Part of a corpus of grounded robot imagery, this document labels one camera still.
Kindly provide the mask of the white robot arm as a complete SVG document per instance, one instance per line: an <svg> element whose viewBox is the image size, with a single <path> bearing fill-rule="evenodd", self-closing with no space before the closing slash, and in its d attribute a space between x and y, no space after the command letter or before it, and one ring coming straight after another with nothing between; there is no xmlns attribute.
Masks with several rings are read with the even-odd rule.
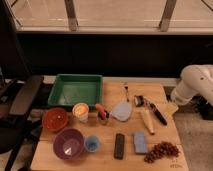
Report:
<svg viewBox="0 0 213 171"><path fill-rule="evenodd" d="M188 65L180 74L180 82L171 92L171 100L177 105L186 105L200 94L213 106L213 65Z"/></svg>

